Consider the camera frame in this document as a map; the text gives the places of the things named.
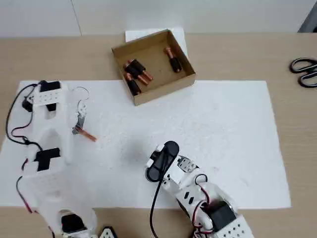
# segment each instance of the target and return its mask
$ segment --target black rubber grip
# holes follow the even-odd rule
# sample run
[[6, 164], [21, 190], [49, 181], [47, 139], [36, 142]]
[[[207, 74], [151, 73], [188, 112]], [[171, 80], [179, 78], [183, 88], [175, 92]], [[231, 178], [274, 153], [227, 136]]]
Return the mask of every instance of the black rubber grip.
[[134, 59], [130, 65], [135, 68], [137, 71], [139, 71], [140, 73], [142, 73], [145, 69], [145, 67], [143, 65], [141, 65], [140, 62], [138, 62], [136, 59]]
[[138, 70], [136, 70], [134, 67], [132, 67], [131, 64], [129, 64], [125, 69], [126, 72], [130, 73], [132, 77], [135, 79], [138, 78], [138, 76], [141, 74]]
[[180, 63], [179, 63], [179, 61], [178, 61], [178, 58], [173, 57], [173, 58], [169, 59], [169, 62], [170, 62], [170, 65], [172, 66], [173, 71], [174, 71], [175, 73], [177, 73], [177, 72], [179, 72], [179, 71], [182, 70], [182, 66], [180, 66]]
[[137, 83], [134, 80], [127, 81], [127, 84], [129, 86], [130, 91], [131, 91], [133, 96], [136, 96], [136, 95], [138, 95], [138, 93], [141, 93], [139, 86], [137, 85]]

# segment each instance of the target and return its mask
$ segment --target perforated plastic plate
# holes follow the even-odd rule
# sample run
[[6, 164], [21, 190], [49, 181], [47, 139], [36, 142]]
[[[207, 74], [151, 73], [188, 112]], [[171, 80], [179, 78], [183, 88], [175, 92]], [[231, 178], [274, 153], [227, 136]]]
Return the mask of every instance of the perforated plastic plate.
[[254, 238], [252, 231], [242, 215], [214, 234], [215, 238]]

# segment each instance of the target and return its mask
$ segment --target robotic hand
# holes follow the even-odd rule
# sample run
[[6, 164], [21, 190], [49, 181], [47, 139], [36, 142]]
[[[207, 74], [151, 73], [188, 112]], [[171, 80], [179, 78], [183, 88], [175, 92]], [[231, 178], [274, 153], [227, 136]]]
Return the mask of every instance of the robotic hand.
[[146, 178], [159, 182], [191, 219], [194, 238], [253, 238], [231, 198], [190, 159], [178, 154], [174, 141], [159, 145], [147, 163]]

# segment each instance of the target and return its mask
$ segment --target white wall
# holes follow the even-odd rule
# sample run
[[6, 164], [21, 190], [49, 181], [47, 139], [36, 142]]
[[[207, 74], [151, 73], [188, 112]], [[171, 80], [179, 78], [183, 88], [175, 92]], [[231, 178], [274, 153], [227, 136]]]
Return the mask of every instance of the white wall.
[[186, 32], [297, 32], [315, 2], [0, 0], [0, 37], [118, 34], [166, 26], [183, 26]]
[[0, 37], [80, 36], [69, 0], [0, 0]]

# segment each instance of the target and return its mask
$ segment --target copper rod with black end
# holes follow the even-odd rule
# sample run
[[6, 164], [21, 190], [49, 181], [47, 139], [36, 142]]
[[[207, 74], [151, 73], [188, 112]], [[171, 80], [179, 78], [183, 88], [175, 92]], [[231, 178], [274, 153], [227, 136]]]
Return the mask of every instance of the copper rod with black end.
[[75, 129], [77, 130], [78, 134], [83, 135], [84, 137], [90, 139], [93, 142], [97, 141], [97, 138], [95, 138], [93, 135], [91, 135], [88, 132], [86, 132], [83, 128], [81, 128], [79, 126], [75, 126]]
[[123, 68], [126, 72], [130, 73], [132, 75], [132, 77], [134, 77], [135, 79], [138, 79], [141, 83], [143, 83], [144, 85], [148, 85], [149, 82], [141, 75], [141, 73], [135, 69], [134, 67], [132, 67], [131, 64], [129, 63], [125, 63], [123, 65]]
[[180, 62], [178, 61], [178, 58], [174, 56], [172, 49], [170, 47], [166, 47], [164, 51], [169, 57], [169, 63], [172, 66], [173, 71], [175, 73], [180, 72], [182, 70], [182, 66], [180, 65]]
[[124, 78], [127, 81], [127, 84], [133, 96], [141, 94], [141, 89], [137, 85], [136, 81], [132, 78], [132, 75], [130, 73], [126, 73]]
[[141, 74], [145, 75], [145, 77], [149, 80], [152, 81], [153, 80], [153, 76], [146, 71], [146, 68], [136, 59], [130, 59], [128, 60], [128, 63], [135, 68], [136, 70], [138, 70]]

